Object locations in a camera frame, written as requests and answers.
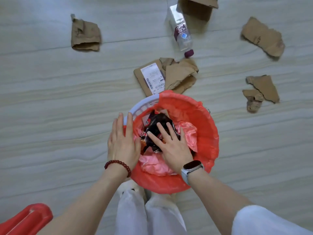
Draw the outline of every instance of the marble floor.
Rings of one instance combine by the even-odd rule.
[[[166,10],[177,0],[0,0],[0,222],[31,203],[55,216],[98,179],[111,123],[145,96],[133,70],[180,59]],[[218,0],[208,24],[188,18],[200,69],[186,95],[220,135],[211,174],[313,230],[313,0]],[[99,25],[100,52],[70,47],[70,14]],[[282,33],[273,61],[240,39],[257,17]],[[272,75],[280,104],[246,111],[245,77]],[[177,195],[189,234],[219,234],[192,190]],[[118,198],[97,234],[113,234]]]

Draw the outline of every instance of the white plastic basket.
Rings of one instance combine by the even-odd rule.
[[[148,96],[147,98],[138,102],[129,112],[133,114],[133,120],[146,109],[154,106],[159,102],[159,94]],[[124,125],[127,123],[127,116],[124,117]]]

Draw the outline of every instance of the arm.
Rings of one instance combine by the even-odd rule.
[[[140,140],[133,140],[133,120],[127,116],[126,135],[123,134],[123,114],[112,125],[108,140],[108,159],[120,160],[134,169],[140,157]],[[96,233],[106,207],[120,184],[127,177],[120,164],[110,164],[101,178],[65,212],[47,224],[38,235],[93,235]]]
[[[148,132],[148,136],[162,150],[163,158],[169,167],[177,174],[181,174],[182,167],[193,160],[184,131],[182,128],[180,129],[181,141],[179,141],[169,123],[167,127],[170,135],[167,134],[160,123],[157,126],[166,143],[162,143],[150,132]],[[236,213],[243,207],[252,205],[252,203],[229,186],[211,177],[203,169],[190,173],[188,181],[201,199],[220,233],[222,235],[230,235]]]

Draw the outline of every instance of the person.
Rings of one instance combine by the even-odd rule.
[[[124,162],[134,169],[140,156],[139,138],[133,140],[133,117],[127,116],[123,133],[123,114],[114,120],[108,139],[108,159]],[[153,134],[148,136],[163,151],[165,162],[177,174],[193,161],[183,129],[179,141],[173,128],[170,135],[158,124],[165,143]],[[38,235],[95,234],[108,203],[117,191],[120,201],[116,216],[116,235],[184,235],[187,234],[182,216],[170,195],[153,193],[145,204],[143,188],[125,179],[126,167],[111,163],[100,179],[82,194],[65,212],[47,224]],[[313,232],[278,217],[267,209],[254,205],[248,198],[211,177],[203,168],[188,174],[188,183],[201,199],[207,212],[222,235],[312,235]]]

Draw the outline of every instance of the white label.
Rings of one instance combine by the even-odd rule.
[[[156,63],[142,68],[141,72],[153,95],[165,90],[165,81]]]

